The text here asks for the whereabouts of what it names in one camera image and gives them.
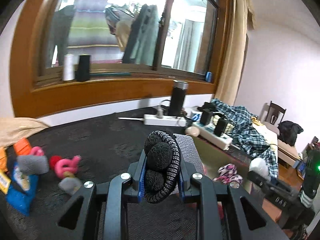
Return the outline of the pink rubber knot toy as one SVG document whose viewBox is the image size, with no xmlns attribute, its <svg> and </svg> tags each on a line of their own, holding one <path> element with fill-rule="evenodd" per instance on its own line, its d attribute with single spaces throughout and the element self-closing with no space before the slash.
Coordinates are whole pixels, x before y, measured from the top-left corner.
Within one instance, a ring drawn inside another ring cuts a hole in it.
<svg viewBox="0 0 320 240">
<path fill-rule="evenodd" d="M 29 155 L 42 156 L 42 155 L 45 155 L 45 153 L 42 148 L 36 146 L 31 149 L 31 152 Z M 81 160 L 80 155 L 75 155 L 71 159 L 62 158 L 62 160 L 58 161 L 55 165 L 55 168 L 54 168 L 55 175 L 60 179 L 63 179 L 63 172 L 66 172 L 66 171 L 71 172 L 75 175 L 78 172 L 78 165 L 80 163 L 80 160 Z"/>
</svg>

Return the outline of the red pompom ball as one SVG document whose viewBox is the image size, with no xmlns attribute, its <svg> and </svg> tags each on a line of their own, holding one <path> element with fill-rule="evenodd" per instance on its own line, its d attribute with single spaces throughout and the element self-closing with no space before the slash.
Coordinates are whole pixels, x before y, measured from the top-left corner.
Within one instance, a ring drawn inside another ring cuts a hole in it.
<svg viewBox="0 0 320 240">
<path fill-rule="evenodd" d="M 59 155 L 53 155 L 49 158 L 49 167 L 51 170 L 54 170 L 55 165 L 58 161 L 62 160 L 62 157 Z"/>
</svg>

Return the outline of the yellow green tea box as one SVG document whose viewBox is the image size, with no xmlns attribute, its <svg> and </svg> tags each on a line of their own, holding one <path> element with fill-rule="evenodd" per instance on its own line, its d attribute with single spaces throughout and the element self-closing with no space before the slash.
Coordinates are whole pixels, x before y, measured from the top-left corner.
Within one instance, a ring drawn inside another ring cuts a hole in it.
<svg viewBox="0 0 320 240">
<path fill-rule="evenodd" d="M 11 184 L 11 179 L 2 171 L 0 171 L 0 190 L 4 194 L 8 194 L 8 190 Z"/>
</svg>

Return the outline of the dark orange toy cube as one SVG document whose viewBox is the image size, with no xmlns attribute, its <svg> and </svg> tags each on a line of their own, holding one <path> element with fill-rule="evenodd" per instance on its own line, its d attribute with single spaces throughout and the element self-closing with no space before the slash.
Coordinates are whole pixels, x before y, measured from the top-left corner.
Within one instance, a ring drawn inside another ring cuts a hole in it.
<svg viewBox="0 0 320 240">
<path fill-rule="evenodd" d="M 32 149 L 32 146 L 27 138 L 20 139 L 18 142 L 13 144 L 13 147 L 17 156 L 29 155 Z"/>
</svg>

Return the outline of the beige curtain right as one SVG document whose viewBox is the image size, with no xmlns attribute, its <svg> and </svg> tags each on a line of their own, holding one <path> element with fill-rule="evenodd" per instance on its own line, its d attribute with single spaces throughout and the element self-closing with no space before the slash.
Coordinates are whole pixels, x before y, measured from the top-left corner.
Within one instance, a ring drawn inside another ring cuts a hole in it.
<svg viewBox="0 0 320 240">
<path fill-rule="evenodd" d="M 255 28 L 255 13 L 251 0 L 232 0 L 231 24 L 227 31 L 226 53 L 215 96 L 233 105 L 240 85 L 244 65 L 246 37 Z"/>
</svg>

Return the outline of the blue noodle snack packet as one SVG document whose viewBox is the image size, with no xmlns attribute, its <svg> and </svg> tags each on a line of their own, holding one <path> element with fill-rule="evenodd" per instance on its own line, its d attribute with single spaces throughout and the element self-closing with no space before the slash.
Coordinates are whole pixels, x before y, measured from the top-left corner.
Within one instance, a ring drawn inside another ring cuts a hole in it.
<svg viewBox="0 0 320 240">
<path fill-rule="evenodd" d="M 37 192 L 39 176 L 25 175 L 15 162 L 11 172 L 11 183 L 6 196 L 7 203 L 25 216 L 29 216 L 31 204 Z"/>
</svg>

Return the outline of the grey yellow small sock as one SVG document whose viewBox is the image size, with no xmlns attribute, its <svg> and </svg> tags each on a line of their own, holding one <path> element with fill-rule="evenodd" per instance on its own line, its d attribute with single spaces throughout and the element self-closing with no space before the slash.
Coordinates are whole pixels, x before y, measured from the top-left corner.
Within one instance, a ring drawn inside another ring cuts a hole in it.
<svg viewBox="0 0 320 240">
<path fill-rule="evenodd" d="M 80 189 L 82 182 L 71 172 L 63 172 L 63 179 L 59 182 L 58 187 L 65 193 L 72 196 Z"/>
</svg>

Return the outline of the black knitted sock ball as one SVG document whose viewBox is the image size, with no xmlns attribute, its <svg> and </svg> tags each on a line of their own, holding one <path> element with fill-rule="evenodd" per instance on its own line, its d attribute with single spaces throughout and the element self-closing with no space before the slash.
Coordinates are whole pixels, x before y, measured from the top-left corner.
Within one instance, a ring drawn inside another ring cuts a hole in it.
<svg viewBox="0 0 320 240">
<path fill-rule="evenodd" d="M 151 132 L 145 143 L 145 199 L 151 204 L 165 200 L 175 189 L 180 174 L 181 150 L 173 134 Z"/>
</svg>

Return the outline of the pink leopard sock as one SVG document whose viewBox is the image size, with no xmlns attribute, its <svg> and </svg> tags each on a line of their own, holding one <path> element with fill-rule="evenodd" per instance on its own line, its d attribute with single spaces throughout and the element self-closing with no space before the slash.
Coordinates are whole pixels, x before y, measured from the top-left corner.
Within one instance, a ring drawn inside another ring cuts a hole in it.
<svg viewBox="0 0 320 240">
<path fill-rule="evenodd" d="M 218 176 L 213 181 L 218 181 L 222 184 L 229 184 L 233 181 L 242 184 L 243 178 L 237 172 L 237 168 L 234 164 L 227 164 L 221 166 L 217 171 Z"/>
</svg>

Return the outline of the light orange toy cube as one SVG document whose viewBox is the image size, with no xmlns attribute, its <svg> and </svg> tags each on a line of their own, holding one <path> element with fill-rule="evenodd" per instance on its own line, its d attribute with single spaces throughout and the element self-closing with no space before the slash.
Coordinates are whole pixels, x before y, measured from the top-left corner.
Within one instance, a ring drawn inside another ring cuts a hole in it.
<svg viewBox="0 0 320 240">
<path fill-rule="evenodd" d="M 2 172 L 7 172 L 7 154 L 3 147 L 0 147 L 0 170 Z"/>
</svg>

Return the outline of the black charger adapter right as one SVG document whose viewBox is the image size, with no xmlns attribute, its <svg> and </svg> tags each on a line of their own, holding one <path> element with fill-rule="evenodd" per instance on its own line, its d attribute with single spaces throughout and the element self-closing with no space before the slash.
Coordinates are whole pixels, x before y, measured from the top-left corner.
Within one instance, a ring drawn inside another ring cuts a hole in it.
<svg viewBox="0 0 320 240">
<path fill-rule="evenodd" d="M 227 125 L 228 125 L 228 120 L 225 118 L 220 118 L 217 121 L 217 124 L 215 126 L 214 134 L 217 137 L 221 137 L 221 135 L 223 135 L 223 133 L 225 132 Z"/>
</svg>

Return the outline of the black charger adapter left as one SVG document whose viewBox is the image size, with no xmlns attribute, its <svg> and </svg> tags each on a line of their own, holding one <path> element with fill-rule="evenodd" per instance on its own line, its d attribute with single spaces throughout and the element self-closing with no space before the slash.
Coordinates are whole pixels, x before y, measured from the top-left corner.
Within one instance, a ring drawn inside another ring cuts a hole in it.
<svg viewBox="0 0 320 240">
<path fill-rule="evenodd" d="M 212 111 L 210 111 L 208 109 L 204 109 L 202 111 L 202 115 L 201 115 L 201 118 L 200 118 L 200 123 L 203 126 L 209 125 L 209 123 L 211 122 L 212 116 L 213 116 Z"/>
</svg>

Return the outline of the red storage box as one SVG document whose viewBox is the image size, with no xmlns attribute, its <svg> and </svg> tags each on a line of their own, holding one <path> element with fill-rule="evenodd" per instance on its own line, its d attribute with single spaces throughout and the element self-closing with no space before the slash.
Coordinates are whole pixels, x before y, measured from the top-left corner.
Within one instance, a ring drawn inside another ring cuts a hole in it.
<svg viewBox="0 0 320 240">
<path fill-rule="evenodd" d="M 242 176 L 242 187 L 251 192 L 252 183 L 247 179 L 251 159 L 241 151 L 230 147 L 223 151 L 211 143 L 189 135 L 176 134 L 184 161 L 192 163 L 195 170 L 211 179 L 218 177 L 218 169 L 227 164 L 234 164 L 237 174 Z"/>
</svg>

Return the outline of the black thermos bottle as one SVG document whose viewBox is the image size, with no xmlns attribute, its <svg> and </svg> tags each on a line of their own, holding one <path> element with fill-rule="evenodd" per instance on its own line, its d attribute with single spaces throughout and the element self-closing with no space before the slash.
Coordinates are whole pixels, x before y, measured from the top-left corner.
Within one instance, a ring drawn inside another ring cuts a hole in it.
<svg viewBox="0 0 320 240">
<path fill-rule="evenodd" d="M 184 98 L 188 89 L 188 83 L 185 81 L 174 80 L 172 94 L 168 110 L 169 116 L 179 116 L 183 107 Z"/>
</svg>

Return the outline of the wooden window frame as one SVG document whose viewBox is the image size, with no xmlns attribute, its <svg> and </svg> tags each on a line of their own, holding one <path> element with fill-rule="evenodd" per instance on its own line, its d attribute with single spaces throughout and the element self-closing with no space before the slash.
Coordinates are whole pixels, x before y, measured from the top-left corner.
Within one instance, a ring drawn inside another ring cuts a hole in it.
<svg viewBox="0 0 320 240">
<path fill-rule="evenodd" d="M 102 105 L 170 94 L 176 74 L 159 69 L 135 73 L 129 77 L 107 77 L 85 82 L 67 81 L 39 84 L 36 69 L 40 66 L 42 39 L 47 31 L 45 19 L 53 0 L 27 0 L 18 18 L 11 46 L 9 83 L 16 117 L 39 118 L 83 107 Z M 220 82 L 230 33 L 232 0 L 219 0 L 217 27 L 209 55 L 213 77 L 186 75 L 189 94 L 214 94 Z"/>
</svg>

